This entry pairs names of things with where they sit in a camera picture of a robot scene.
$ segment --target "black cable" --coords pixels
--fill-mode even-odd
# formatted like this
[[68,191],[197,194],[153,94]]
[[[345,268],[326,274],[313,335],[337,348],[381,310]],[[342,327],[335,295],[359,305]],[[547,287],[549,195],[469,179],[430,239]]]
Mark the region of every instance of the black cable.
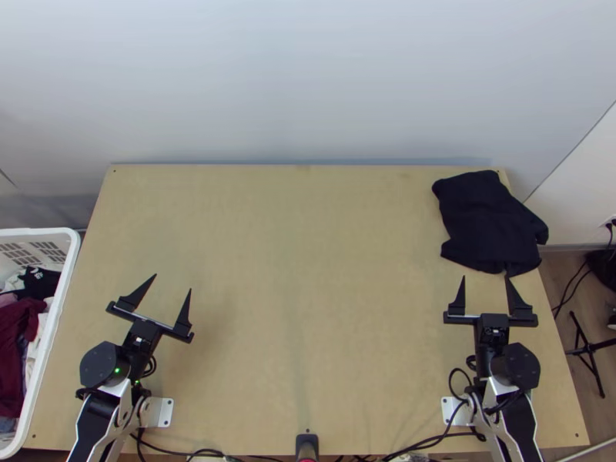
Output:
[[[169,454],[171,456],[189,457],[188,460],[192,460],[193,457],[225,457],[225,454],[222,451],[219,451],[217,449],[209,449],[207,447],[196,450],[191,453],[181,452],[177,450],[162,449],[161,447],[154,446],[153,444],[148,443],[147,441],[143,440],[142,435],[143,435],[144,430],[145,430],[144,428],[139,428],[137,436],[130,434],[130,437],[137,442],[137,454],[141,452],[140,445],[143,444],[143,446],[149,447],[150,449],[153,449],[163,454]],[[140,456],[140,460],[142,462],[145,460],[143,459],[143,455]]]
[[554,318],[556,319],[558,317],[558,314],[561,312],[561,309],[563,307],[563,305],[566,305],[567,303],[569,303],[571,301],[571,299],[573,298],[573,295],[575,295],[575,291],[578,290],[578,287],[580,286],[580,283],[584,280],[584,278],[586,276],[588,276],[590,273],[592,273],[592,270],[589,269],[586,273],[584,273],[579,280],[577,280],[577,282],[575,283],[575,286],[573,288],[573,291],[571,291],[571,294],[569,295],[569,297],[566,300],[561,300],[561,302],[558,304],[558,306],[556,306],[555,309],[557,309],[556,313],[554,313]]
[[[610,240],[608,241],[608,244],[605,247],[605,250],[609,250],[612,240],[614,239],[614,230],[612,229],[614,226],[611,223],[607,223],[605,225],[606,228],[608,228],[609,232],[610,232]],[[578,277],[578,275],[581,273],[581,271],[583,270],[583,268],[586,266],[586,260],[580,265],[580,267],[577,269],[576,273],[573,275],[573,277],[571,279],[569,279],[569,282],[567,283],[567,285],[565,286],[564,290],[563,290],[563,295],[561,297],[561,302],[556,305],[554,308],[552,308],[552,311],[555,312],[554,313],[554,319],[556,319],[558,317],[558,314],[561,312],[561,309],[563,307],[563,305],[569,303],[569,301],[573,298],[573,295],[575,294],[575,291],[578,289],[577,287],[580,285],[580,282],[586,277],[588,276],[588,274],[591,272],[590,270],[588,270],[586,273],[584,273],[584,275],[578,280],[578,282],[575,284],[573,292],[569,295],[569,297],[567,298],[567,291],[569,290],[569,286],[574,282],[575,278]]]
[[261,459],[261,460],[271,460],[272,462],[283,462],[281,459],[276,459],[275,457],[269,457],[269,456],[248,456],[248,457],[253,457],[255,459]]
[[451,386],[451,379],[454,377],[454,374],[456,372],[461,372],[467,378],[469,387],[473,386],[473,382],[470,381],[470,377],[468,376],[468,374],[461,368],[455,367],[451,370],[451,372],[449,372],[449,378],[447,379],[447,384],[449,385],[449,391],[451,392],[452,395],[454,395],[454,398],[456,398],[458,401],[463,401],[464,403],[468,404],[468,400],[466,398],[459,397],[457,393],[454,391],[454,388]]
[[147,462],[146,458],[143,456],[143,453],[141,452],[141,436],[143,435],[144,431],[145,431],[145,428],[139,428],[138,433],[137,433],[137,436],[138,436],[137,437],[137,457],[139,458],[141,462]]
[[471,354],[470,356],[467,356],[467,367],[472,370],[473,372],[477,371],[477,358],[475,357],[475,355]]
[[406,453],[414,451],[414,450],[427,449],[429,447],[436,446],[442,440],[444,440],[445,438],[448,438],[448,437],[461,437],[461,436],[465,436],[467,434],[472,435],[471,432],[467,432],[467,433],[464,433],[464,434],[451,434],[451,435],[449,435],[449,430],[451,428],[452,423],[454,422],[454,417],[456,417],[457,411],[459,411],[460,408],[462,406],[464,406],[465,404],[466,403],[462,401],[462,402],[460,402],[457,405],[456,409],[451,414],[449,422],[447,422],[447,427],[445,428],[445,431],[441,435],[438,435],[438,436],[435,436],[435,437],[426,438],[425,440],[422,440],[419,443],[415,443],[415,444],[412,444],[412,445],[410,445],[408,447],[405,447],[404,449],[397,450],[396,452],[393,452],[391,454],[386,455],[381,460],[383,462],[388,462],[389,460],[395,459],[396,457],[401,456],[402,454],[406,454]]
[[522,390],[517,390],[513,392],[509,397],[505,398],[499,404],[494,407],[488,407],[484,410],[484,414],[491,416],[493,413],[499,412],[501,410],[507,409],[517,398],[521,397],[524,392]]
[[149,377],[153,373],[156,372],[156,368],[158,366],[158,363],[156,362],[156,358],[154,356],[152,356],[149,359],[148,366],[149,366],[149,369],[146,369],[145,371],[143,371],[143,375],[141,376],[142,379],[145,379],[146,377]]

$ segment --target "wooden table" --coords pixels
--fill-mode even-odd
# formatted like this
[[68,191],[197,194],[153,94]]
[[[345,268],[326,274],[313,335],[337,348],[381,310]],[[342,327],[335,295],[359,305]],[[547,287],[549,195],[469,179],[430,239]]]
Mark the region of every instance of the wooden table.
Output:
[[[173,324],[188,288],[195,339],[163,338],[143,382],[176,400],[151,442],[176,450],[291,454],[310,429],[323,454],[385,454],[444,430],[447,375],[473,353],[442,312],[467,277],[467,312],[506,312],[502,275],[439,256],[432,183],[472,169],[408,166],[113,166],[72,277],[27,447],[69,449],[79,361],[129,323],[105,312],[153,273],[139,312]],[[507,179],[501,171],[504,182]],[[537,270],[514,278],[537,329],[541,447],[588,444]],[[126,450],[134,446],[126,444]],[[442,452],[487,450],[470,437]]]

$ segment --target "white laundry basket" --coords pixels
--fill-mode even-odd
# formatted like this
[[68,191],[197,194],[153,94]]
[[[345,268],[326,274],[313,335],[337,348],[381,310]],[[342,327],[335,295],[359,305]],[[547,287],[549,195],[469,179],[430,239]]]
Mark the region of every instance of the white laundry basket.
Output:
[[17,428],[13,434],[0,434],[0,459],[10,457],[24,444],[80,241],[79,234],[69,228],[0,229],[0,286],[9,276],[28,265],[51,270],[62,268]]

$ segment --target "maroon clothing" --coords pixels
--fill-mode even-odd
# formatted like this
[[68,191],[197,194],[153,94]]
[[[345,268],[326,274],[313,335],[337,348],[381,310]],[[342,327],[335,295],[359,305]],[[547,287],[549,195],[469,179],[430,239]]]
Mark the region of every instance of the maroon clothing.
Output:
[[0,416],[19,417],[23,404],[22,352],[20,334],[28,342],[36,338],[39,313],[45,302],[24,298],[0,308]]

